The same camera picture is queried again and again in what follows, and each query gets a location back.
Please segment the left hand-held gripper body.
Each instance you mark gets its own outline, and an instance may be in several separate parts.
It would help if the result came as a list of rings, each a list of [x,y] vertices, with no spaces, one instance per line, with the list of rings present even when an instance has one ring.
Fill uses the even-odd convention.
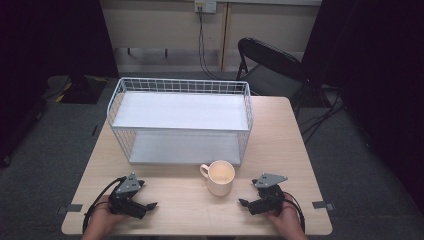
[[[144,182],[139,181],[134,173],[121,179],[108,198],[111,213],[142,219],[147,212],[147,207],[133,201],[132,198],[143,184]]]

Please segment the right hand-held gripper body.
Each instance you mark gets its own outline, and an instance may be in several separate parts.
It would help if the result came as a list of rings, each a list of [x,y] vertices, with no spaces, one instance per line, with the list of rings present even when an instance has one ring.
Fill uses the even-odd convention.
[[[252,183],[258,190],[259,199],[247,204],[247,208],[252,215],[265,212],[272,212],[279,215],[282,211],[282,204],[285,200],[283,191],[279,183],[287,180],[286,176],[263,173],[258,179],[253,179]]]

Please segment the cream ceramic cup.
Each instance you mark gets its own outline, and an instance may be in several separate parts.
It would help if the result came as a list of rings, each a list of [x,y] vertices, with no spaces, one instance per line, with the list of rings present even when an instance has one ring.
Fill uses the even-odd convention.
[[[207,189],[211,194],[223,197],[230,193],[235,178],[232,164],[224,160],[217,160],[209,165],[202,164],[200,173],[206,178]]]

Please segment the white wire shelf rack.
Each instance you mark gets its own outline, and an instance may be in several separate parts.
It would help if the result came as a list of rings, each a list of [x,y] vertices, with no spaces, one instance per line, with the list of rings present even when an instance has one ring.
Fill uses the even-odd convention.
[[[239,165],[254,111],[244,81],[123,77],[107,121],[132,164]]]

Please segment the person's right hand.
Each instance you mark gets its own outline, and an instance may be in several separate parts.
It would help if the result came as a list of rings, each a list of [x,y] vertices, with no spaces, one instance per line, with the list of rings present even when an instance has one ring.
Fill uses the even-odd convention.
[[[291,201],[292,197],[286,194],[285,199]],[[274,212],[265,214],[281,235],[284,232],[302,230],[296,208],[287,201],[282,203],[282,210],[279,215]]]

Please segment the person's left hand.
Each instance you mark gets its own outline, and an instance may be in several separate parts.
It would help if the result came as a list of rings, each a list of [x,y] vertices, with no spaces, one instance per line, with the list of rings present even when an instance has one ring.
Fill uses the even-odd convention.
[[[109,196],[103,195],[95,205],[86,232],[108,234],[114,227],[127,219],[126,215],[113,214],[109,209]]]

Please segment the grey tape strip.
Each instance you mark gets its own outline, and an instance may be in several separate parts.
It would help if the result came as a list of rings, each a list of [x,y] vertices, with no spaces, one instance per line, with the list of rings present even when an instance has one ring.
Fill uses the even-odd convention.
[[[68,204],[66,206],[59,207],[56,213],[66,215],[68,212],[80,212],[82,207],[82,204]]]
[[[327,211],[335,210],[335,206],[333,203],[327,203],[325,201],[315,201],[312,202],[314,209],[326,209]]]

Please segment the dark stand base yellow tape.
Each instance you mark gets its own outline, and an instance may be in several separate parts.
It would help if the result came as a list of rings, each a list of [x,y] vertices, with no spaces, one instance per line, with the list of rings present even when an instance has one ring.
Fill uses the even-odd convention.
[[[70,81],[56,98],[57,103],[96,104],[108,80],[101,77],[84,77],[81,83]]]

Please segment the black folding chair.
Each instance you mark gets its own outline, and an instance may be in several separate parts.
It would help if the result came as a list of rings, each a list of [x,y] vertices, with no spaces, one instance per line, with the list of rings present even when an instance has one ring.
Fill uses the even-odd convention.
[[[252,94],[300,100],[307,84],[301,63],[292,55],[263,41],[246,37],[238,41],[241,58],[237,80],[246,81]]]

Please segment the dark curtain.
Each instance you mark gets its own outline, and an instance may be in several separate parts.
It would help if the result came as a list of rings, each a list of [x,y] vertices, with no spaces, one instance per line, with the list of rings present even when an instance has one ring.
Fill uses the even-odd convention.
[[[0,0],[0,167],[41,113],[52,76],[118,76],[100,0]]]
[[[424,0],[321,0],[303,56],[424,214]]]

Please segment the white wall socket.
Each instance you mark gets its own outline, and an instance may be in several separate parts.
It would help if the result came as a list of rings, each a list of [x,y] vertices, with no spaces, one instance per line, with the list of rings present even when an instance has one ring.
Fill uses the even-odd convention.
[[[215,14],[217,11],[216,0],[195,0],[194,11],[196,13]]]

